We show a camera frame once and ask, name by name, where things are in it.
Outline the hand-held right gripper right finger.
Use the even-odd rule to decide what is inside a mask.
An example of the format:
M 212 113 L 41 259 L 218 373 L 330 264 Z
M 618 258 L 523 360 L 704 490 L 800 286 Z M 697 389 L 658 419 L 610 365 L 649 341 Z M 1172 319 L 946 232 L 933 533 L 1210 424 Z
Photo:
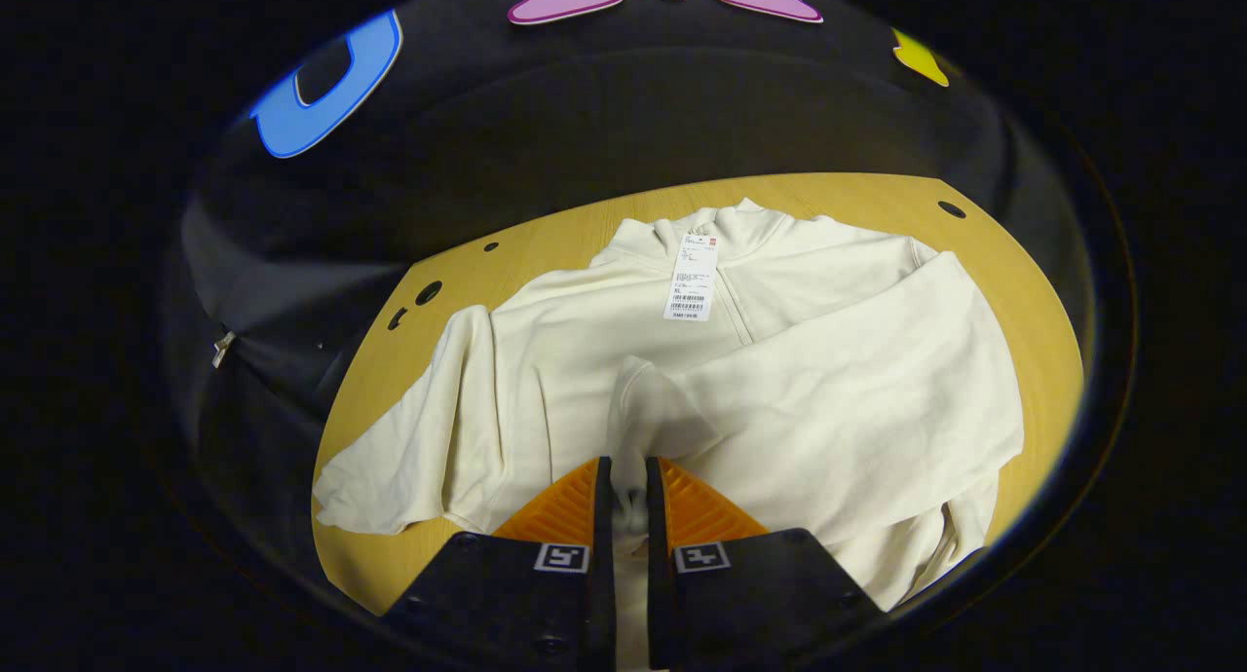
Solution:
M 885 622 L 811 531 L 763 527 L 668 459 L 645 468 L 653 670 L 802 671 Z

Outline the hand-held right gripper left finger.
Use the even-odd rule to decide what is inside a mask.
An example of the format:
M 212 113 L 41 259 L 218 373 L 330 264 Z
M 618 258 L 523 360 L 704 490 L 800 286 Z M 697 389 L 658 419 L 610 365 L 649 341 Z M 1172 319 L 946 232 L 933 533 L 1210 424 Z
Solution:
M 495 534 L 455 534 L 387 630 L 461 671 L 612 671 L 611 461 L 575 468 Z

